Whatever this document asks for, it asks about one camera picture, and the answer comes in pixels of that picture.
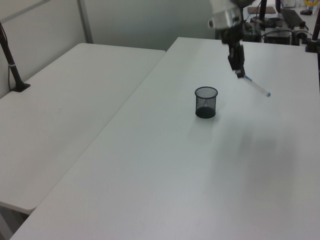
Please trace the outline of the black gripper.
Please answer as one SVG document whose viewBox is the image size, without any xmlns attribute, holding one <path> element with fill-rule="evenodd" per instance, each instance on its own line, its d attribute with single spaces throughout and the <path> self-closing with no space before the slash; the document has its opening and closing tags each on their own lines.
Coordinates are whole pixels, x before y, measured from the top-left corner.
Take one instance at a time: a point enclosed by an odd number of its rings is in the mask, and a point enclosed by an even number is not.
<svg viewBox="0 0 320 240">
<path fill-rule="evenodd" d="M 244 78 L 245 68 L 245 54 L 244 54 L 244 46 L 239 45 L 240 40 L 244 37 L 244 24 L 241 22 L 240 24 L 234 25 L 232 27 L 227 27 L 219 30 L 219 36 L 221 42 L 224 45 L 228 45 L 229 55 L 228 61 L 233 71 L 236 71 L 236 75 L 238 78 Z"/>
</svg>

